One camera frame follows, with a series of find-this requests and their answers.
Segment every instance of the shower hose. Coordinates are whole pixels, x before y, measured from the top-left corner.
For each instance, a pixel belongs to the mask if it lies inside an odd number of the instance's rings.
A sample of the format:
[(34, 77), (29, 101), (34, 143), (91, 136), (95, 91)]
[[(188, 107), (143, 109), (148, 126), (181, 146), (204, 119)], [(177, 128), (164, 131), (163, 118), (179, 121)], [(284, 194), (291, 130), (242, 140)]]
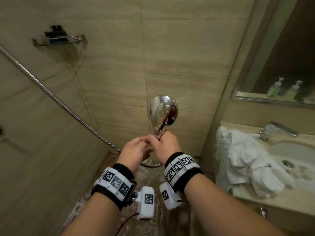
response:
[[(84, 126), (87, 130), (92, 132), (97, 138), (106, 143), (111, 148), (115, 149), (119, 153), (121, 150), (104, 138), (101, 134), (99, 134), (96, 130), (94, 130), (89, 124), (87, 124), (83, 119), (81, 119), (78, 115), (76, 115), (67, 105), (65, 105), (56, 95), (54, 95), (48, 88), (45, 87), (44, 84), (41, 83), (34, 75), (30, 73), (20, 62), (18, 62), (13, 55), (10, 54), (1, 44), (0, 44), (0, 52), (11, 62), (13, 63), (23, 74), (26, 75), (37, 87), (39, 87), (48, 97), (50, 97), (55, 103), (57, 103), (63, 110), (65, 110), (71, 117), (77, 120), (82, 126)], [(162, 164), (159, 163), (157, 165), (150, 165), (146, 163), (141, 163), (141, 166), (148, 168), (156, 168), (160, 167)]]

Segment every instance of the shower head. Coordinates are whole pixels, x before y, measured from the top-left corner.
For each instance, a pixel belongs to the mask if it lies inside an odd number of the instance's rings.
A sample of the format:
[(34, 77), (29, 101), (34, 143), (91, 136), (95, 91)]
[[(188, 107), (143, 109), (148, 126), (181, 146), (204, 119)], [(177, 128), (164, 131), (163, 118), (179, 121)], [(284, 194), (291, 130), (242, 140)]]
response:
[(166, 131), (166, 126), (172, 125), (176, 120), (178, 107), (171, 97), (158, 95), (151, 100), (147, 114), (152, 123), (155, 137), (160, 139)]

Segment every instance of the sink drain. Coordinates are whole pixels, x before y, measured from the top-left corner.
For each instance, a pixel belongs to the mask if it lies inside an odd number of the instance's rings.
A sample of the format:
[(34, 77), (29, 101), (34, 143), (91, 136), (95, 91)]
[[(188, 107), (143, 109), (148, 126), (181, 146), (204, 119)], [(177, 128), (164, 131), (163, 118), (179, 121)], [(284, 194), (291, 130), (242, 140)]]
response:
[(282, 164), (285, 165), (286, 167), (295, 168), (294, 164), (288, 160), (283, 160)]

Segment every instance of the faucet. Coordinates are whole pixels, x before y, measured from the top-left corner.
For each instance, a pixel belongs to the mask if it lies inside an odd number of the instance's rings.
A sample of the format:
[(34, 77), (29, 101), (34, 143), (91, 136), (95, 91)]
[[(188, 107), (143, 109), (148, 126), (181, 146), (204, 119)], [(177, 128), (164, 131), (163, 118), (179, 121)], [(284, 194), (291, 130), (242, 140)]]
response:
[(263, 130), (259, 132), (260, 139), (266, 142), (271, 134), (279, 130), (293, 138), (296, 138), (299, 134), (297, 131), (294, 131), (292, 128), (289, 128), (286, 125), (277, 122), (270, 122)]

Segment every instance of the black wristband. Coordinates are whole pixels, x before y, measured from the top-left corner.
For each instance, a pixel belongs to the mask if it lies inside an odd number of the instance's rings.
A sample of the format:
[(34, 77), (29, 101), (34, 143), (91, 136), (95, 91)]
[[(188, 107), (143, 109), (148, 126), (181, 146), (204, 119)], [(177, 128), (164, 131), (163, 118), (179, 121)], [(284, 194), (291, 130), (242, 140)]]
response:
[[(126, 167), (122, 164), (116, 163), (112, 166), (112, 168), (115, 170), (118, 170), (118, 172), (121, 173), (123, 176), (125, 176), (129, 181), (134, 179), (134, 175), (132, 174), (131, 170), (129, 170), (128, 167)], [(116, 198), (116, 196), (112, 192), (110, 192), (108, 189), (106, 189), (100, 185), (96, 185), (93, 188), (93, 190), (91, 192), (91, 196), (95, 192), (101, 193), (101, 194), (107, 196), (108, 198), (110, 198), (117, 205), (119, 211), (121, 211), (123, 207), (126, 207), (128, 205), (127, 202), (120, 201), (118, 198)]]
[[(176, 157), (181, 156), (183, 154), (184, 153), (182, 152), (175, 152), (174, 154), (172, 154), (165, 163), (165, 169), (172, 162), (172, 160), (174, 160)], [(203, 171), (200, 168), (192, 168), (188, 170), (187, 172), (185, 172), (185, 174), (183, 174), (174, 184), (174, 186), (172, 187), (173, 190), (175, 192), (179, 190), (183, 195), (185, 195), (184, 189), (188, 181), (190, 181), (190, 179), (196, 174), (203, 174)]]

